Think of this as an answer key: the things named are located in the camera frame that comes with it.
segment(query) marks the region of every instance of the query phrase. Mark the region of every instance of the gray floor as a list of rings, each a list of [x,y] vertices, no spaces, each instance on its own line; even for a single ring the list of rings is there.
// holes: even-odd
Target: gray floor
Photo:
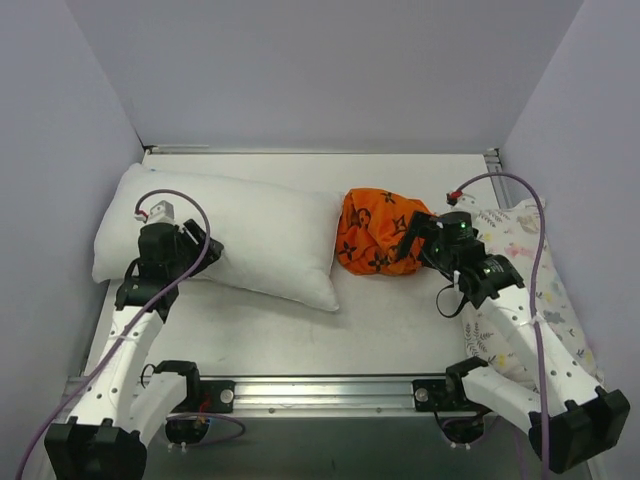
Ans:
[[[518,480],[512,428],[504,421],[471,451],[452,450],[432,418],[261,419],[232,443],[169,453],[160,437],[152,442],[145,480],[394,478]],[[224,434],[225,425],[214,424]],[[529,479],[540,462],[521,437]],[[562,476],[588,480],[586,465]]]

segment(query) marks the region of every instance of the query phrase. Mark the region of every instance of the orange cloth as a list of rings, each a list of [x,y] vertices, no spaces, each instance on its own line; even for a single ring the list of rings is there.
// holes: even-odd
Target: orange cloth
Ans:
[[[414,273],[421,267],[417,257],[422,242],[415,242],[403,260],[396,261],[396,254],[416,210],[431,213],[420,200],[409,200],[386,190],[349,191],[338,224],[338,261],[356,275]]]

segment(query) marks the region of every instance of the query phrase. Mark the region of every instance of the white pillow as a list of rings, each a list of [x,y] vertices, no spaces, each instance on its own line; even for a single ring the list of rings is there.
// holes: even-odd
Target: white pillow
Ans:
[[[459,202],[455,209],[468,211],[475,216],[473,226],[478,229],[478,238],[484,242],[487,253],[507,257],[528,288],[540,233],[540,216],[533,199],[503,210],[481,209],[472,196],[464,197],[464,202]],[[537,280],[538,311],[573,358],[602,383],[602,373],[597,369],[582,326],[553,265],[546,239]],[[471,305],[462,311],[462,327],[469,356],[481,357],[510,380],[534,388],[533,377],[522,366],[509,343],[493,323]]]
[[[288,298],[310,307],[338,309],[329,272],[342,209],[339,193],[307,193],[267,183],[131,166],[118,185],[95,240],[93,279],[119,279],[138,257],[142,223],[136,201],[150,190],[169,188],[196,200],[207,213],[211,236],[224,244],[222,258],[196,278]],[[175,220],[204,223],[195,208],[174,195],[154,195],[174,205]]]

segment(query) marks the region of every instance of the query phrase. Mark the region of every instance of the robotic arm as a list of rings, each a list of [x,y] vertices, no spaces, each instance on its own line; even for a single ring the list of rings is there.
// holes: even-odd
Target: robotic arm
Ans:
[[[145,223],[138,239],[140,256],[127,269],[116,295],[102,358],[119,339],[122,345],[87,388],[67,422],[52,424],[47,431],[45,448],[57,478],[139,480],[146,466],[147,446],[167,415],[198,409],[200,378],[192,362],[159,364],[146,390],[134,401],[139,372],[167,321],[178,288],[162,296],[126,335],[125,327],[147,302],[187,272],[205,243],[205,232],[193,220],[182,228],[173,224],[173,208],[168,202],[154,206]],[[217,261],[223,248],[211,239],[204,259],[191,275]]]
[[[522,277],[502,255],[487,255],[467,212],[432,216],[415,212],[398,247],[409,255],[422,239],[419,260],[438,270],[498,328],[540,390],[534,322],[544,343],[549,405],[550,468],[561,473],[616,445],[630,406],[619,390],[606,392],[573,359],[547,322],[529,313],[529,292]],[[542,452],[540,396],[498,374],[487,362],[470,358],[449,367],[452,399],[484,405],[528,434]]]

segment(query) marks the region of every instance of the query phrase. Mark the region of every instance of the floral pillow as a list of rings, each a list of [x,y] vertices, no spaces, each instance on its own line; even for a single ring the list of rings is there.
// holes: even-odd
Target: floral pillow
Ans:
[[[528,287],[540,233],[540,215],[533,199],[524,200],[507,210],[480,209],[472,196],[463,195],[456,209],[468,211],[475,217],[473,225],[478,229],[478,238],[484,242],[487,253],[507,257]],[[560,341],[585,371],[602,383],[602,374],[596,367],[584,331],[553,266],[546,239],[538,270],[536,297],[538,311]],[[461,317],[469,356],[483,358],[505,377],[534,388],[532,376],[520,364],[509,343],[490,321],[483,318],[482,313],[468,305]]]

